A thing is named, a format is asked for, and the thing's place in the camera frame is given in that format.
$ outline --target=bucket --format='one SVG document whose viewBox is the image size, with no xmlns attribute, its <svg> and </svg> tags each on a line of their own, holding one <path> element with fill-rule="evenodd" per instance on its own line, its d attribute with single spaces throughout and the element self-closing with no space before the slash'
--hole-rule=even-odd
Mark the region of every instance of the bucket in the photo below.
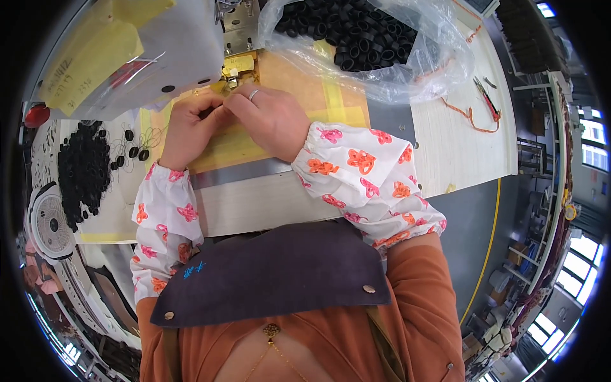
<svg viewBox="0 0 611 382">
<path fill-rule="evenodd" d="M 494 271 L 490 275 L 488 282 L 492 284 L 494 290 L 497 293 L 500 293 L 507 286 L 507 282 L 509 282 L 509 278 L 511 277 L 510 273 L 505 273 L 502 271 Z"/>
</svg>

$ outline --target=paper tag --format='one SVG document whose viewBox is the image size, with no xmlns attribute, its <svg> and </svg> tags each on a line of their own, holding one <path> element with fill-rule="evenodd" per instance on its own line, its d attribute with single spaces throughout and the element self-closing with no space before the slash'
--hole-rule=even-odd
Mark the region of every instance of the paper tag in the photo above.
<svg viewBox="0 0 611 382">
<path fill-rule="evenodd" d="M 225 59 L 223 75 L 225 75 L 225 77 L 237 76 L 237 73 L 235 75 L 231 73 L 232 69 L 237 69 L 238 72 L 245 72 L 246 70 L 254 70 L 254 68 L 255 60 L 250 54 L 245 56 L 230 57 Z"/>
</svg>

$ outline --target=orange shirt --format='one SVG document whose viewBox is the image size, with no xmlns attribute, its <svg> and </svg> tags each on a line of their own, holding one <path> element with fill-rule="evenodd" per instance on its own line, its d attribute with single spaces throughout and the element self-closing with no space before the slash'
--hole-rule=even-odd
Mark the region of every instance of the orange shirt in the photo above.
<svg viewBox="0 0 611 382">
<path fill-rule="evenodd" d="M 390 256 L 387 265 L 392 304 L 379 311 L 408 381 L 464 381 L 456 295 L 443 253 L 414 246 Z M 162 328 L 150 323 L 156 300 L 144 298 L 136 307 L 144 382 L 168 380 Z M 305 345 L 335 381 L 384 381 L 367 313 L 359 306 L 181 329 L 183 380 L 213 381 L 234 344 L 266 322 Z"/>
</svg>

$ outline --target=hand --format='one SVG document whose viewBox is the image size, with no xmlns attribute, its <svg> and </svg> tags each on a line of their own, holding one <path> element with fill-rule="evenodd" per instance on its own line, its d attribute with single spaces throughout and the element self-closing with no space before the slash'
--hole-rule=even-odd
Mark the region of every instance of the hand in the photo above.
<svg viewBox="0 0 611 382">
<path fill-rule="evenodd" d="M 249 101 L 255 89 L 259 91 Z M 244 84 L 223 105 L 240 120 L 252 140 L 273 156 L 292 162 L 303 148 L 311 121 L 289 93 Z"/>
<path fill-rule="evenodd" d="M 225 108 L 223 97 L 210 89 L 199 90 L 172 108 L 167 127 L 166 143 L 159 165 L 175 171 L 184 171 L 187 164 L 195 160 L 208 145 L 212 134 L 218 128 L 232 122 L 233 114 Z M 200 112 L 214 108 L 204 119 Z"/>
<path fill-rule="evenodd" d="M 45 276 L 49 276 L 51 273 L 53 273 L 53 271 L 49 269 L 46 263 L 42 263 L 40 267 L 42 268 L 42 274 L 44 274 Z"/>
</svg>

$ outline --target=box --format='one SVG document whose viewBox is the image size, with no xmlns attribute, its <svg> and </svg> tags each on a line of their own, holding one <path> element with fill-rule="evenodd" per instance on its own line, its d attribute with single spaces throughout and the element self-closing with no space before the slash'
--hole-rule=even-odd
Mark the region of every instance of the box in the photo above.
<svg viewBox="0 0 611 382">
<path fill-rule="evenodd" d="M 463 362 L 476 355 L 483 348 L 473 334 L 463 338 Z"/>
</svg>

